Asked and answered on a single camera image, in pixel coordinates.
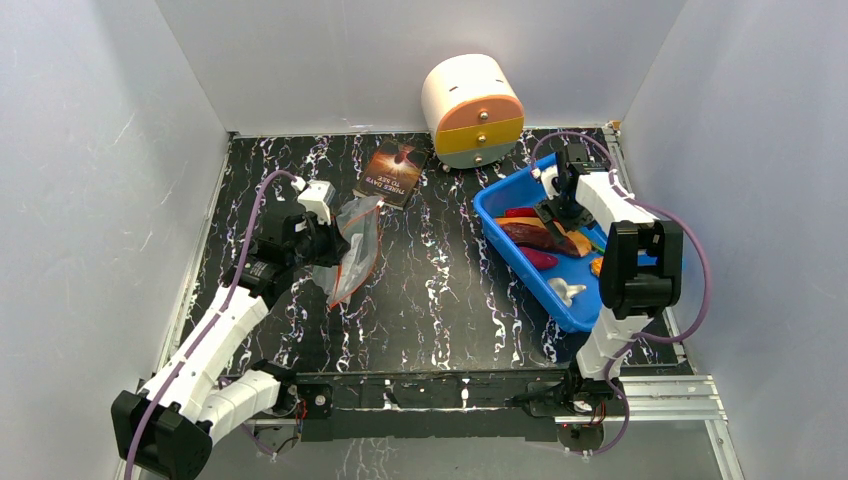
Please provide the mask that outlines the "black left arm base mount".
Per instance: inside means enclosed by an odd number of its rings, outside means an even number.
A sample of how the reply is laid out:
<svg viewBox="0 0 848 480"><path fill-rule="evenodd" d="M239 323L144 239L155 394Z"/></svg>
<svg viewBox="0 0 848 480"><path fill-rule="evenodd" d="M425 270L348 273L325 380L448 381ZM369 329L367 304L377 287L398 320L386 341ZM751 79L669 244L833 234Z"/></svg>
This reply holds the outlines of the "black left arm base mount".
<svg viewBox="0 0 848 480"><path fill-rule="evenodd" d="M307 421L323 421L332 415L334 389L329 384L301 383L285 385L275 406L254 414L244 422L261 438L272 434L300 437Z"/></svg>

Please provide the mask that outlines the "dark red sweet potato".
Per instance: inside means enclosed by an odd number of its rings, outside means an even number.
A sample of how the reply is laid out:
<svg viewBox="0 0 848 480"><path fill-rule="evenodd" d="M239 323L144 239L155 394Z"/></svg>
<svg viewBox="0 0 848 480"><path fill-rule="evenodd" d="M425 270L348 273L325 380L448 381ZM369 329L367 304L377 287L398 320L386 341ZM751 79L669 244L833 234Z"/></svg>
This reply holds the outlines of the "dark red sweet potato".
<svg viewBox="0 0 848 480"><path fill-rule="evenodd" d="M585 256L585 253L572 240L566 238L563 242L557 242L551 233L543 227L525 223L507 223L501 225L501 229L514 244L520 247L530 247L573 258Z"/></svg>

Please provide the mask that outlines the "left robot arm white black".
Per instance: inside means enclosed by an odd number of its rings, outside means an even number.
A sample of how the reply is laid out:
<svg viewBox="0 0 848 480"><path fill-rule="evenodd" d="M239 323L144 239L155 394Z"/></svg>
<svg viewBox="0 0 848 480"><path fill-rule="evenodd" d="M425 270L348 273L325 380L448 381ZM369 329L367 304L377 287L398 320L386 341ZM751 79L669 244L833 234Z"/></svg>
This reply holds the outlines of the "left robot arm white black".
<svg viewBox="0 0 848 480"><path fill-rule="evenodd" d="M293 415L302 403L293 373L261 360L223 384L223 370L298 270L342 269L362 243L362 234L343 235L337 222L324 225L315 213L286 217L258 239L246 237L238 263L189 337L137 391L113 401L125 478L141 468L195 479L213 447L256 414Z"/></svg>

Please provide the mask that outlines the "clear zip bag orange zipper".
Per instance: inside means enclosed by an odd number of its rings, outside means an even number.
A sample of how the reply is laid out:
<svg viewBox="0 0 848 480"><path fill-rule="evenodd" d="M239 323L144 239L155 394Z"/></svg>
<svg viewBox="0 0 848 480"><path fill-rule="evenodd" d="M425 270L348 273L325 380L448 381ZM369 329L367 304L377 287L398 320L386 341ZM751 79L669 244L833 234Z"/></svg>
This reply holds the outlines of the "clear zip bag orange zipper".
<svg viewBox="0 0 848 480"><path fill-rule="evenodd" d="M380 246L380 196L357 197L336 215L339 233L350 248L337 265L313 266L312 280L326 295L330 309L347 305L376 264Z"/></svg>

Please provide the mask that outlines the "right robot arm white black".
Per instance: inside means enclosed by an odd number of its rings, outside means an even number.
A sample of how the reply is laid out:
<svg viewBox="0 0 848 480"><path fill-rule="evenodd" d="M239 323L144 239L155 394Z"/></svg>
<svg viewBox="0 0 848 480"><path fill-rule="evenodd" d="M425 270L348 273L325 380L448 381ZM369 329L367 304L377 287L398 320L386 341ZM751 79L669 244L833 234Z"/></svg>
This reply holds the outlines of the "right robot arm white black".
<svg viewBox="0 0 848 480"><path fill-rule="evenodd" d="M546 169L531 166L544 199L534 207L557 246L576 249L567 232L595 223L606 237L599 274L602 308L576 356L580 376L563 387L565 405L590 413L603 399L598 381L617 376L624 348L681 293L683 231L636 204L615 170L583 161L574 144Z"/></svg>

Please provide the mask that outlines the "orange toy squash slice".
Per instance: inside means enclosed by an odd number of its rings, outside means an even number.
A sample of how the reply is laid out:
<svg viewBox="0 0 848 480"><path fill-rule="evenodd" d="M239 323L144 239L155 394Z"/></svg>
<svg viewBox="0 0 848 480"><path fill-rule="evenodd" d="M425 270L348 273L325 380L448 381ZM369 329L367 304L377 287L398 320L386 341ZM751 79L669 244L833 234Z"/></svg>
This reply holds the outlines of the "orange toy squash slice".
<svg viewBox="0 0 848 480"><path fill-rule="evenodd" d="M545 228L543 226L542 222L538 218L505 218L505 217L502 217L502 218L496 218L495 222L500 228L501 228L501 225L504 225L504 224L507 224L507 223L525 223L525 224L530 224L530 225L535 225L535 226L538 226L538 227ZM558 223L558 226L559 226L560 231L564 235L564 240L566 238L568 238L568 239L572 240L575 244L577 244L578 248L583 253L585 253L585 256L583 256L583 257L586 257L592 251L592 244L584 234L582 234L578 231L566 230L559 223Z"/></svg>

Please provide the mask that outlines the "red toy chili pepper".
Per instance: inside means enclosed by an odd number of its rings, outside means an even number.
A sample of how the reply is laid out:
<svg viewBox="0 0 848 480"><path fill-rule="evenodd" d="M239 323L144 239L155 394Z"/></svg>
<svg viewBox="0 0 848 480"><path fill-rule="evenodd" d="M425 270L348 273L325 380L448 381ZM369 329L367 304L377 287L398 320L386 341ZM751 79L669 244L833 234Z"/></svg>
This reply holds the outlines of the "red toy chili pepper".
<svg viewBox="0 0 848 480"><path fill-rule="evenodd" d="M507 209L504 213L505 218L538 218L538 215L533 207L515 207Z"/></svg>

